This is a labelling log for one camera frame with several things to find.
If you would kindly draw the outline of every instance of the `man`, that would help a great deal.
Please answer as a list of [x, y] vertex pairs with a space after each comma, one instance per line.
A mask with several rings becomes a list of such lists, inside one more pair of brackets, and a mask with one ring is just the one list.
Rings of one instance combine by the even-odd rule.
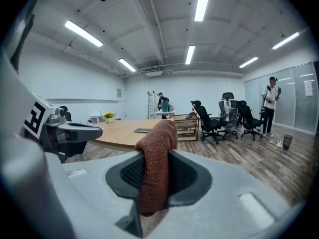
[[[158, 102], [158, 110], [159, 111], [161, 110], [162, 103], [164, 103], [164, 102], [165, 102], [165, 97], [163, 97], [162, 92], [159, 92], [159, 102]], [[167, 117], [165, 115], [162, 115], [161, 118], [166, 119]]]
[[261, 94], [264, 101], [264, 126], [263, 126], [263, 137], [266, 137], [266, 127], [267, 127], [267, 135], [270, 137], [274, 137], [271, 134], [271, 126], [273, 123], [274, 113], [275, 113], [275, 101], [278, 100], [280, 89], [276, 89], [276, 79], [275, 77], [269, 78], [269, 86], [266, 87], [264, 93]]

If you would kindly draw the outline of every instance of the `sign on wall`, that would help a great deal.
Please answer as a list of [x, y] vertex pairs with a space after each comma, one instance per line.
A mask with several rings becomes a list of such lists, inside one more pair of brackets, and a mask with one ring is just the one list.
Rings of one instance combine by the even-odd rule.
[[116, 89], [116, 94], [118, 98], [122, 97], [122, 90], [121, 89]]

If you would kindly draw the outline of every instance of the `yellow flowers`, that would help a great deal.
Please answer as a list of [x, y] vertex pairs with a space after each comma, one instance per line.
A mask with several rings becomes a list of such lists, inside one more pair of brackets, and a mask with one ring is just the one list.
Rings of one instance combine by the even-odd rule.
[[106, 118], [114, 118], [116, 114], [114, 114], [113, 112], [107, 112], [104, 113], [104, 115], [102, 116], [102, 119], [106, 119]]

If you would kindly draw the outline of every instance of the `wooden floor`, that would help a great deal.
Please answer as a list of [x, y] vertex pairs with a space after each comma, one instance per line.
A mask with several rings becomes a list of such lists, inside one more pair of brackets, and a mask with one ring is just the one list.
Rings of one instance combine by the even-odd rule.
[[[314, 163], [318, 163], [319, 138], [299, 131], [273, 125], [274, 138], [256, 138], [251, 135], [235, 139], [229, 135], [228, 141], [219, 145], [210, 138], [205, 141], [178, 142], [178, 150], [192, 152], [212, 159], [237, 164], [246, 169], [263, 183], [269, 185], [294, 205], [307, 197], [312, 185]], [[269, 140], [283, 140], [285, 134], [293, 136], [289, 150], [273, 149]], [[124, 152], [106, 149], [90, 143], [85, 147], [83, 156], [76, 155], [67, 162], [106, 158], [121, 155]], [[149, 234], [161, 221], [166, 212], [158, 212], [151, 217], [141, 216], [144, 235]]]

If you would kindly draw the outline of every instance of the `fluorescent light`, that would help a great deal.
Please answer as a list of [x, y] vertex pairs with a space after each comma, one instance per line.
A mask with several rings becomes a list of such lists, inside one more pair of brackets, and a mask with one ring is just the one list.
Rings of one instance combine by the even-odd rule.
[[300, 77], [310, 76], [310, 75], [314, 75], [314, 74], [304, 74], [304, 75], [300, 75]]
[[291, 78], [284, 78], [284, 79], [280, 79], [280, 80], [278, 80], [279, 82], [280, 81], [285, 81], [285, 80], [290, 80]]
[[275, 49], [278, 49], [280, 46], [283, 46], [284, 44], [286, 44], [287, 42], [295, 39], [296, 37], [299, 36], [299, 33], [296, 32], [294, 34], [292, 34], [291, 36], [287, 37], [285, 40], [281, 41], [280, 43], [276, 44], [274, 47], [273, 47], [273, 50]]
[[103, 42], [96, 39], [92, 34], [84, 30], [83, 28], [79, 27], [78, 25], [74, 24], [73, 22], [69, 21], [65, 23], [65, 27], [69, 28], [73, 32], [76, 32], [77, 34], [81, 35], [88, 41], [94, 43], [96, 46], [101, 47], [103, 45]]
[[129, 68], [132, 72], [136, 72], [136, 70], [128, 62], [126, 62], [123, 58], [120, 58], [119, 61], [123, 65], [125, 65], [127, 68]]
[[208, 0], [198, 0], [195, 14], [195, 21], [203, 21]]
[[251, 60], [247, 61], [246, 63], [242, 64], [241, 66], [239, 66], [239, 68], [243, 68], [247, 65], [249, 65], [250, 63], [253, 63], [254, 61], [256, 61], [258, 59], [258, 57], [254, 57]]
[[194, 54], [194, 50], [195, 50], [195, 46], [189, 46], [188, 47], [188, 54], [187, 54], [187, 57], [186, 57], [185, 65], [189, 65], [190, 64], [191, 58], [193, 57], [193, 54]]

